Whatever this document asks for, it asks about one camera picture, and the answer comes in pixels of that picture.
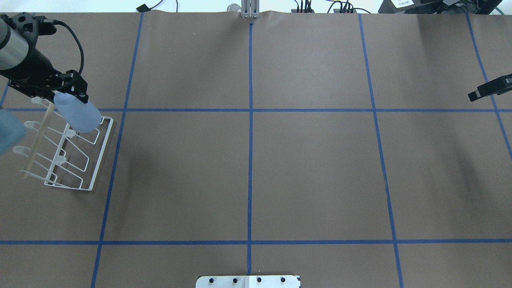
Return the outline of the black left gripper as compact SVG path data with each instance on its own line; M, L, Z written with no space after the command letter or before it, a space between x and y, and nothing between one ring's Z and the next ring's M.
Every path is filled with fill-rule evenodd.
M56 70L35 48L18 66L2 70L1 75L8 78L11 88L29 97L40 97L53 103L56 92L62 92L75 96L82 103L88 102L88 84L78 71L62 73Z

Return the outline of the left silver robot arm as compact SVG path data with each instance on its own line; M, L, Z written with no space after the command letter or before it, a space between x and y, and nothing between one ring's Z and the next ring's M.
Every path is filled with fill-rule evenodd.
M80 53L79 70L60 72L36 47L42 35L53 35L56 26L66 28L74 38ZM14 90L31 98L53 102L55 93L74 96L88 102L87 82L82 78L84 50L71 27L60 20L33 16L23 12L13 17L1 15L1 76Z

